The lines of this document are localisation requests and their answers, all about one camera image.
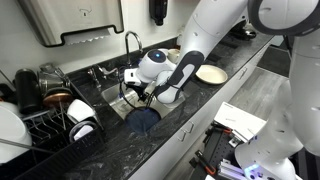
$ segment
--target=black cup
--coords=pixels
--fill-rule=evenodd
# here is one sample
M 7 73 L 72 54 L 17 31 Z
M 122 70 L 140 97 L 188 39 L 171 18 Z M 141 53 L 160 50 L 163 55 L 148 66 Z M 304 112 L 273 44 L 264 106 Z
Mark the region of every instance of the black cup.
M 15 75 L 19 111 L 30 114 L 41 110 L 42 98 L 37 75 L 30 69 L 20 69 Z

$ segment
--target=paper towel dispenser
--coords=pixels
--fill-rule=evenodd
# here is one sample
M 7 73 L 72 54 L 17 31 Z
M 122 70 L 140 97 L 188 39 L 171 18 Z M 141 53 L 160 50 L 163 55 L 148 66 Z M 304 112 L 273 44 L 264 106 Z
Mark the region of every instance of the paper towel dispenser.
M 37 40 L 46 47 L 61 46 L 81 37 L 97 39 L 124 31 L 120 0 L 17 0 Z

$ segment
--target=cabinet door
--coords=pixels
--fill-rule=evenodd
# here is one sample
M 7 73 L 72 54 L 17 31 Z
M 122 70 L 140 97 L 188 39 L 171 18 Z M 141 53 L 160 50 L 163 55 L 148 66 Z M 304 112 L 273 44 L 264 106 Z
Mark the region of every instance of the cabinet door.
M 246 64 L 195 115 L 193 115 L 130 179 L 160 180 L 174 167 L 213 121 L 223 101 L 228 102 L 252 74 Z

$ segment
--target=appliance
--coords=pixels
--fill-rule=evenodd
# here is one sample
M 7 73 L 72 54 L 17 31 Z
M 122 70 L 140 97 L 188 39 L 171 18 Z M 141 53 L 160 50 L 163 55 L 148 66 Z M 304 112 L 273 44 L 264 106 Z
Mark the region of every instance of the appliance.
M 149 12 L 157 26 L 163 25 L 163 19 L 167 16 L 168 0 L 149 0 Z
M 43 46 L 92 41 L 124 31 L 120 0 L 17 0 Z

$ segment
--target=white plate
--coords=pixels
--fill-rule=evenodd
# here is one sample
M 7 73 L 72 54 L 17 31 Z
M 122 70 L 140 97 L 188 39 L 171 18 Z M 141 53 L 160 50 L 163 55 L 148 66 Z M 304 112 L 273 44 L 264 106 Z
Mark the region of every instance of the white plate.
M 196 76 L 209 84 L 222 84 L 228 79 L 224 70 L 212 65 L 202 65 L 196 72 Z
M 0 106 L 0 138 L 29 145 L 32 140 L 21 119 L 8 109 Z M 28 149 L 0 143 L 0 164 L 26 152 Z

